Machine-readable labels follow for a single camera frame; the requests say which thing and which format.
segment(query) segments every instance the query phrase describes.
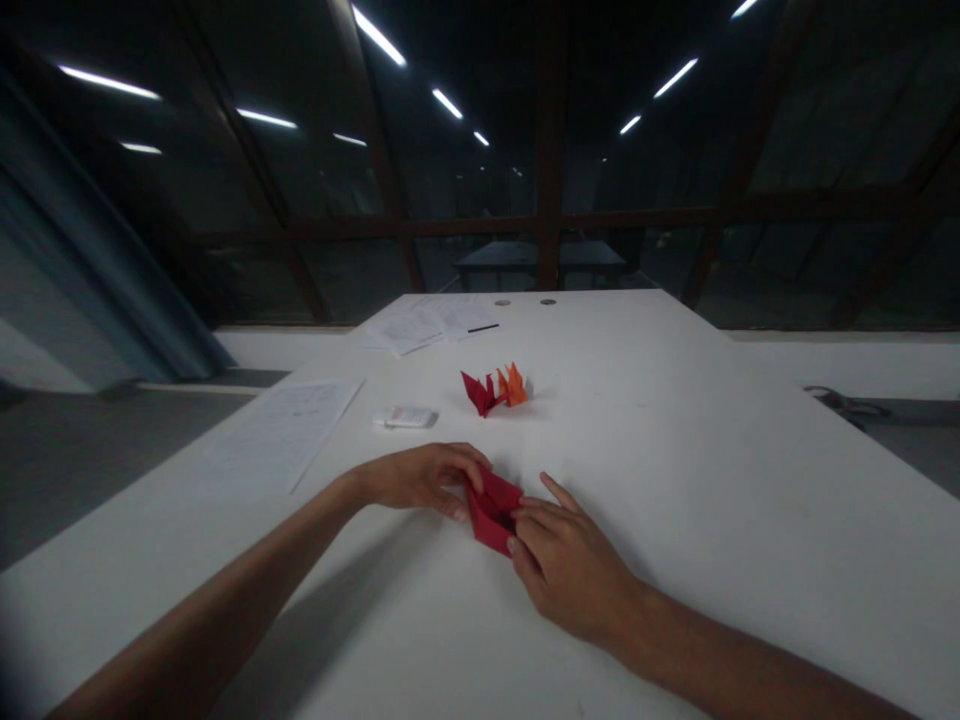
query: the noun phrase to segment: blue curtain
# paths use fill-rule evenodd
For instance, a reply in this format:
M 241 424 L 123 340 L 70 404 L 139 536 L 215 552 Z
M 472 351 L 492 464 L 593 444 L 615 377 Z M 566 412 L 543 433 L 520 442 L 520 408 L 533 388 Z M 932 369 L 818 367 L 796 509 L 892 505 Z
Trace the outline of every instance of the blue curtain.
M 234 364 L 56 133 L 0 71 L 0 225 L 144 380 Z

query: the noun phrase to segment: origami crane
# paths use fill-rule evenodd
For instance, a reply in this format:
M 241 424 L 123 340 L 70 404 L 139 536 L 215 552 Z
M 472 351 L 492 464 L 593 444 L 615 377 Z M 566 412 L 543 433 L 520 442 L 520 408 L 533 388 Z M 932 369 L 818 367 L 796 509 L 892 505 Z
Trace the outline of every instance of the origami crane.
M 482 466 L 480 474 L 483 476 L 483 495 L 478 495 L 470 483 L 466 484 L 473 536 L 487 547 L 510 557 L 507 540 L 514 534 L 510 513 L 520 508 L 523 493 Z
M 507 368 L 507 377 L 503 376 L 500 368 L 497 368 L 497 381 L 500 386 L 500 394 L 493 394 L 493 380 L 491 375 L 487 375 L 487 384 L 483 385 L 479 380 L 474 380 L 462 370 L 463 386 L 466 388 L 467 397 L 477 408 L 477 412 L 482 417 L 487 417 L 490 411 L 502 402 L 507 403 L 507 407 L 514 407 L 525 403 L 530 398 L 527 397 L 523 389 L 523 378 L 517 371 L 516 363 L 511 363 Z

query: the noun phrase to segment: stack of papers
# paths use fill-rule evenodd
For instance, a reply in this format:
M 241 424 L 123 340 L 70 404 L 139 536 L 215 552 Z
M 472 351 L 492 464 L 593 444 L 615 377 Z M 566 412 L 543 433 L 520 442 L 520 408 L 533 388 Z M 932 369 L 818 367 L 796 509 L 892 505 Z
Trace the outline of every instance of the stack of papers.
M 370 320 L 366 326 L 370 342 L 365 347 L 402 357 L 436 342 L 460 342 L 499 328 L 490 308 L 476 298 L 428 295 L 405 310 Z

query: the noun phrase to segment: white table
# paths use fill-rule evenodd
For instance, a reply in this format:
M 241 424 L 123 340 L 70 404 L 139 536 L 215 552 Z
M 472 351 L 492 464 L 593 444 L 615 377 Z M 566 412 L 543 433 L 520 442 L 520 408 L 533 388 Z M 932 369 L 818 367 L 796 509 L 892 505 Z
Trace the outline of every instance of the white table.
M 361 330 L 294 373 L 367 378 L 294 495 L 182 501 L 191 464 L 235 416 L 5 573 L 4 629 L 31 711 L 339 472 L 465 439 L 531 492 L 550 471 L 638 572 L 693 607 L 925 717 L 956 716 L 960 504 L 661 291 L 556 294 L 553 306 L 494 297 L 512 303 L 492 306 L 503 332 L 398 360 L 361 349 Z M 459 370 L 510 361 L 533 401 L 480 419 Z M 440 419 L 426 432 L 375 430 L 388 404 Z M 380 508 L 347 526 L 219 711 L 699 716 L 541 620 L 510 563 L 468 528 Z

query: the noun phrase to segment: floor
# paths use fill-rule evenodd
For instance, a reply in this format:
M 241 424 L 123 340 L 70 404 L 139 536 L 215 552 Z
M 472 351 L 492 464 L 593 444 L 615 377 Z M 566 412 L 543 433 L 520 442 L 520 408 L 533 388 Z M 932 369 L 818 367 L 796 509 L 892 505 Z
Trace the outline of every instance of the floor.
M 205 384 L 263 388 L 284 375 L 230 371 Z M 109 397 L 31 394 L 0 403 L 0 572 L 253 397 L 127 388 Z M 867 433 L 960 499 L 958 404 L 912 405 L 922 412 L 896 411 L 907 425 L 871 424 Z

